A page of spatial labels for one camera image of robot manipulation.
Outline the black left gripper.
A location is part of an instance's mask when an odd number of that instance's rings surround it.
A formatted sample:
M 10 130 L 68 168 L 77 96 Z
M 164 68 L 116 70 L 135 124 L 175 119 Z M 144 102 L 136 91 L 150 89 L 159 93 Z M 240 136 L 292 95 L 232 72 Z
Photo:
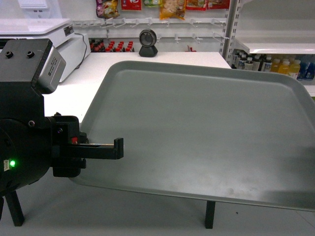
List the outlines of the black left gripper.
M 124 139 L 117 138 L 113 144 L 88 144 L 87 134 L 79 130 L 75 116 L 56 113 L 52 131 L 53 176 L 77 177 L 86 167 L 86 159 L 118 160 L 124 156 Z

